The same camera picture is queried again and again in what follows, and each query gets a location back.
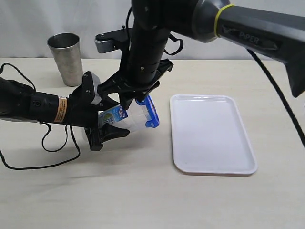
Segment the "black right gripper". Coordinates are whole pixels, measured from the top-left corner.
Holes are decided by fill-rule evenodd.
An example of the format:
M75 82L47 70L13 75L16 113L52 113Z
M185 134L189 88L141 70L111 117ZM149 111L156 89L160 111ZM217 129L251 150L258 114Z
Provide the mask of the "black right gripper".
M98 94L105 99L109 94L117 93L120 105L128 110L132 101L142 102L149 93L160 85L160 78L173 68L169 59L152 65L132 69L127 58L122 58L119 69L105 82L98 85Z

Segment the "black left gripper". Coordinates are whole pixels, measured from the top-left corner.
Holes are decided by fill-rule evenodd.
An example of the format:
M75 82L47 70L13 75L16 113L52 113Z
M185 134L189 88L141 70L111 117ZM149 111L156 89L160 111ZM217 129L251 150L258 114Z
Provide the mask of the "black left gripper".
M112 125L103 125L102 128L99 128L99 112L113 108L119 103L107 96L98 105L93 105L91 104L94 97L93 94L92 74L91 71L87 71L82 76L82 84L69 96L72 105L69 123L72 126L83 127L90 150L99 151L102 149L104 142L126 137L130 134L130 131Z

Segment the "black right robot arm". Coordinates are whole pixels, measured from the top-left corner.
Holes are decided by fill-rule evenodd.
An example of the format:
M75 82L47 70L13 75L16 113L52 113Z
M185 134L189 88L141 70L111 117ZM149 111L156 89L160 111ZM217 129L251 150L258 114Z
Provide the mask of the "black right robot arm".
M200 42L217 38L245 47L283 63L292 95L305 90L305 20L303 17L232 5L227 0L133 0L131 28L98 34L99 53L122 51L119 70L97 88L102 110L116 105L109 94L119 95L128 109L142 101L172 69L162 59L172 32Z

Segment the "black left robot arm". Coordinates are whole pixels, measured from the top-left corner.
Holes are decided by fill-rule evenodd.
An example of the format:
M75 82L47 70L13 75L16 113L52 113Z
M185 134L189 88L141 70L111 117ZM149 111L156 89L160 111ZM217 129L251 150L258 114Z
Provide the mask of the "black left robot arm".
M35 91L13 80L0 80L0 117L7 121L45 122L83 127L90 149L99 151L103 143L126 137L130 131L110 124L101 124L99 111L118 103L111 98L101 99L97 93L100 79L87 71L82 84L68 97Z

